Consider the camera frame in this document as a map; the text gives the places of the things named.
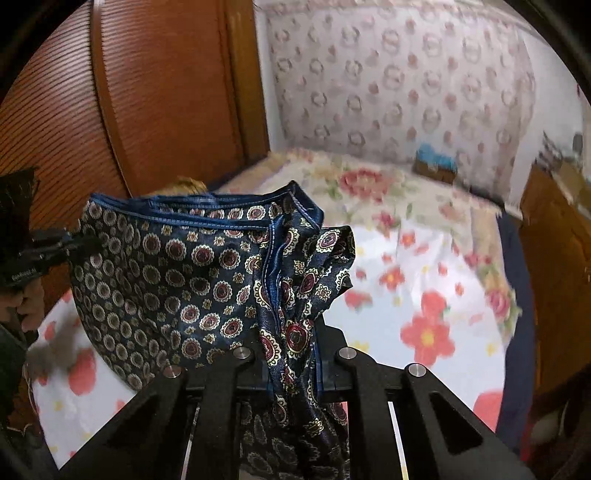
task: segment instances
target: bed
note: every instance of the bed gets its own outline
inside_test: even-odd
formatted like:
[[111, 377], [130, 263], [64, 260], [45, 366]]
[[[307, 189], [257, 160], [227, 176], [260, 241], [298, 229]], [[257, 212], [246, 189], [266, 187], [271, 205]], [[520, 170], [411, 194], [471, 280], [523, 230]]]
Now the bed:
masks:
[[[335, 211], [331, 205], [346, 205], [346, 201], [335, 194], [337, 190], [332, 191], [334, 198], [324, 195], [317, 191], [318, 184], [314, 183], [316, 180], [302, 176], [302, 172], [307, 168], [314, 171], [320, 169], [323, 175], [322, 182], [329, 179], [328, 183], [334, 186], [335, 176], [342, 176], [342, 172], [338, 169], [328, 171], [327, 166], [334, 166], [335, 162], [340, 165], [339, 168], [346, 170], [347, 167], [344, 166], [351, 162], [355, 162], [359, 167], [360, 161], [346, 155], [314, 153], [307, 150], [272, 154], [231, 180], [220, 191], [270, 192], [277, 186], [286, 184], [286, 180], [295, 179], [302, 183], [313, 200], [324, 208], [325, 224], [341, 224], [342, 212]], [[361, 168], [364, 168], [366, 173], [377, 173], [380, 169], [384, 171], [383, 166], [372, 164], [363, 164]], [[471, 353], [463, 352], [457, 363], [449, 364], [453, 357], [438, 359], [431, 368], [491, 429], [496, 429], [506, 445], [517, 452], [532, 400], [535, 362], [532, 295], [516, 226], [506, 213], [500, 212], [486, 201], [447, 186], [415, 178], [411, 174], [405, 175], [408, 176], [405, 181], [419, 181], [421, 185], [438, 192], [432, 193], [433, 196], [440, 193], [449, 194], [454, 201], [461, 202], [463, 207], [457, 207], [457, 211], [444, 208], [445, 215], [436, 215], [433, 217], [435, 219], [425, 220], [420, 218], [420, 215], [422, 212], [425, 213], [424, 206], [432, 202], [423, 203], [422, 207], [421, 204], [412, 202], [412, 209], [408, 208], [407, 202], [402, 207], [404, 216], [401, 225], [393, 222], [394, 215], [388, 218], [385, 215], [363, 215], [364, 218], [370, 219], [369, 222], [349, 217], [358, 243], [358, 259], [352, 269], [355, 273], [352, 275], [353, 289], [348, 296], [342, 296], [340, 304], [335, 302], [325, 313], [325, 321], [342, 328], [350, 345], [368, 351], [377, 357], [378, 361], [388, 363], [390, 359], [389, 363], [396, 367], [403, 367], [412, 362], [416, 358], [413, 356], [413, 349], [405, 348], [402, 343], [392, 359], [391, 352], [384, 351], [383, 348], [375, 349], [370, 342], [359, 337], [355, 323], [363, 319], [364, 315], [367, 315], [365, 319], [374, 316], [377, 310], [373, 308], [383, 307], [378, 307], [379, 300], [376, 299], [376, 295], [373, 299], [375, 305], [371, 305], [358, 287], [363, 282], [371, 281], [373, 273], [370, 264], [377, 262], [386, 269], [389, 267], [391, 259], [388, 258], [388, 248], [391, 248], [391, 253], [395, 251], [397, 243], [402, 238], [401, 232], [397, 229], [404, 229], [404, 222], [415, 221], [418, 215], [418, 220], [422, 222], [417, 224], [417, 232], [421, 225], [427, 224], [437, 227], [436, 232], [445, 232], [454, 240], [453, 245], [462, 250], [462, 255], [455, 256], [449, 252], [453, 245], [449, 245], [449, 261], [455, 261], [455, 257], [466, 270], [472, 272], [476, 272], [480, 268], [479, 265], [486, 266], [478, 277], [479, 281], [491, 288], [498, 288], [505, 282], [509, 294], [506, 300], [509, 304], [494, 304], [505, 317], [502, 321], [498, 318], [496, 322], [493, 321], [492, 328], [489, 324], [488, 330], [479, 330], [483, 338], [479, 339], [477, 335], [470, 337], [470, 340], [458, 340], [457, 336], [452, 335], [458, 355], [463, 348], [467, 349], [466, 352], [475, 352], [473, 344], [478, 344], [481, 351], [478, 360], [474, 360], [473, 356], [466, 356], [472, 355]], [[420, 196], [422, 192], [412, 195]], [[375, 203], [375, 200], [375, 197], [371, 198], [372, 203]], [[432, 200], [436, 205], [447, 205], [446, 202], [434, 197]], [[387, 202], [386, 199], [382, 199], [382, 203], [376, 204], [379, 205], [378, 213], [388, 205]], [[396, 199], [396, 203], [401, 205], [400, 198]], [[457, 228], [458, 231], [455, 231], [450, 227], [452, 224], [446, 216], [455, 218], [453, 215], [461, 215], [464, 212], [470, 212], [469, 228]], [[419, 242], [419, 239], [420, 233], [417, 233], [415, 241]], [[368, 245], [375, 246], [376, 242], [381, 242], [383, 251], [375, 249], [372, 258], [364, 260], [364, 255], [359, 255], [363, 246], [367, 249]], [[380, 275], [375, 273], [374, 277], [376, 285], [379, 285]], [[385, 286], [383, 282], [381, 286], [385, 288], [384, 291], [388, 291], [387, 281]], [[514, 297], [509, 286], [515, 290]], [[383, 312], [392, 313], [395, 307], [401, 307], [395, 305], [396, 298], [393, 298], [392, 302], [392, 307], [386, 306]], [[472, 316], [459, 321], [474, 322], [478, 326], [485, 323], [480, 320], [482, 319], [478, 316]], [[396, 330], [393, 338], [399, 336], [402, 335]], [[472, 361], [466, 362], [467, 358], [472, 358]], [[448, 364], [441, 367], [441, 362]], [[70, 291], [65, 292], [40, 328], [40, 339], [29, 352], [29, 365], [37, 412], [58, 467], [64, 465], [134, 395], [93, 349], [81, 326]]]

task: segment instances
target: floral bedsheet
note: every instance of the floral bedsheet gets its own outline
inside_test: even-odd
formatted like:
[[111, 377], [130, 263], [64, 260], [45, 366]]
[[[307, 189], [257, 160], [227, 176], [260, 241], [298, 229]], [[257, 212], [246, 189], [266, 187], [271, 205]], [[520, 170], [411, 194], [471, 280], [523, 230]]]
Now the floral bedsheet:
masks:
[[[353, 287], [324, 321], [381, 364], [427, 366], [494, 431], [505, 381], [502, 339], [484, 288], [451, 234], [405, 219], [389, 238], [352, 228]], [[407, 478], [399, 435], [397, 441]]]
[[388, 239], [405, 219], [450, 234], [453, 248], [485, 289], [504, 347], [509, 344], [521, 311], [505, 277], [498, 207], [390, 164], [304, 149], [271, 156], [284, 166], [255, 193], [272, 192], [295, 180], [324, 211], [327, 226], [364, 226]]

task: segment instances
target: wooden cabinet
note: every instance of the wooden cabinet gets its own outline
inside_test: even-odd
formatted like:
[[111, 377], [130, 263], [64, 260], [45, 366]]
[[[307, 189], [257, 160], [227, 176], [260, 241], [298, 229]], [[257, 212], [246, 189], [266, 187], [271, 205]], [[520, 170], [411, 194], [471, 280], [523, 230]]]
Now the wooden cabinet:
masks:
[[104, 0], [91, 21], [99, 103], [113, 112], [108, 133], [132, 194], [245, 166], [218, 1]]
[[537, 166], [521, 210], [521, 240], [537, 311], [541, 393], [591, 363], [591, 222]]

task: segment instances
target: wooden panel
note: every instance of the wooden panel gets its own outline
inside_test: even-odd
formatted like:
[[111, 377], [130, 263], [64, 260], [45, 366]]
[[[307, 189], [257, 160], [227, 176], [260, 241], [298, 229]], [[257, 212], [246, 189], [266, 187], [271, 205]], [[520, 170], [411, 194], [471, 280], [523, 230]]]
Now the wooden panel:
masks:
[[225, 0], [238, 120], [249, 163], [267, 156], [269, 138], [252, 2]]
[[532, 165], [520, 205], [526, 223], [535, 219], [536, 213], [544, 209], [550, 190], [557, 190], [554, 180], [538, 165]]
[[123, 147], [144, 194], [177, 175], [243, 166], [218, 1], [105, 0], [103, 58]]
[[531, 222], [521, 229], [538, 316], [538, 393], [564, 384], [591, 362], [591, 237], [555, 182], [532, 170], [526, 199]]
[[[0, 106], [0, 172], [40, 167], [32, 228], [71, 228], [91, 192], [126, 196], [96, 101], [89, 18], [86, 3], [59, 26]], [[43, 283], [50, 308], [69, 287], [67, 268]]]

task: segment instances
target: wall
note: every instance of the wall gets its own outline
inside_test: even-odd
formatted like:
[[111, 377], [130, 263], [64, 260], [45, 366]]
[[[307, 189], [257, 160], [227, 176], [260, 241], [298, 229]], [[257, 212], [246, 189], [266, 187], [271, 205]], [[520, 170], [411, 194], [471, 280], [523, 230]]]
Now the wall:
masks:
[[[272, 0], [257, 0], [258, 5], [271, 2]], [[275, 94], [266, 16], [256, 9], [255, 13], [269, 146], [271, 150], [282, 150], [287, 146], [287, 141], [282, 131]], [[521, 200], [531, 164], [540, 150], [543, 132], [545, 131], [555, 142], [571, 146], [573, 135], [577, 131], [581, 131], [583, 126], [583, 113], [577, 95], [576, 81], [569, 70], [554, 50], [538, 37], [537, 33], [528, 34], [522, 30], [521, 34], [530, 54], [535, 74], [536, 102], [530, 126], [519, 145], [511, 177], [509, 202], [516, 205]]]
[[287, 140], [281, 126], [279, 104], [275, 94], [275, 80], [271, 67], [271, 52], [267, 37], [267, 15], [255, 7], [256, 42], [258, 43], [259, 61], [261, 63], [262, 91], [267, 113], [267, 134], [271, 151], [285, 150]]
[[509, 202], [519, 204], [531, 164], [541, 147], [543, 132], [556, 143], [572, 147], [573, 135], [582, 131], [583, 112], [577, 83], [559, 56], [543, 40], [522, 34], [535, 74], [534, 114], [521, 140], [511, 177]]

